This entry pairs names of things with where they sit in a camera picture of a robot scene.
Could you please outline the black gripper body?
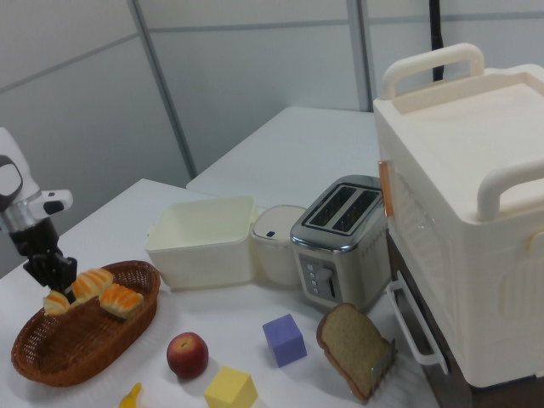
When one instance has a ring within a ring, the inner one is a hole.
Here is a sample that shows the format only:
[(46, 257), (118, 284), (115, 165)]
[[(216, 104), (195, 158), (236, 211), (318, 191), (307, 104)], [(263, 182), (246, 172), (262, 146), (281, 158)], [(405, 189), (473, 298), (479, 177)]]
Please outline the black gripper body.
[(9, 233), (21, 256), (27, 258), (25, 270), (52, 270), (58, 252), (59, 236), (52, 222), (38, 222)]

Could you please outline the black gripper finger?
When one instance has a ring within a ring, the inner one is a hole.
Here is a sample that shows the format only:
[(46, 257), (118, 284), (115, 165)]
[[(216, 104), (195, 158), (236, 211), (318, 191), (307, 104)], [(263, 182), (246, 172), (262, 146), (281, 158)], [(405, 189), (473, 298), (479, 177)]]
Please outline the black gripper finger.
[(53, 261), (54, 290), (66, 294), (77, 278), (77, 260), (72, 257), (54, 256)]
[(31, 255), (23, 267), (40, 285), (54, 287), (54, 277), (46, 254)]

